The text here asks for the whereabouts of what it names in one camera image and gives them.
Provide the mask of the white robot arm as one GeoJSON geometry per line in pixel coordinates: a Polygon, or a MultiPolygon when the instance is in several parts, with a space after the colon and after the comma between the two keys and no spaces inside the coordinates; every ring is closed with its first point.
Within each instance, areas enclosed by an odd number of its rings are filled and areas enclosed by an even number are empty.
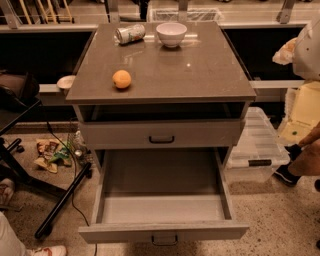
{"type": "Polygon", "coordinates": [[[320,80],[320,17],[300,31],[294,48],[293,71],[305,80],[320,80]]]}

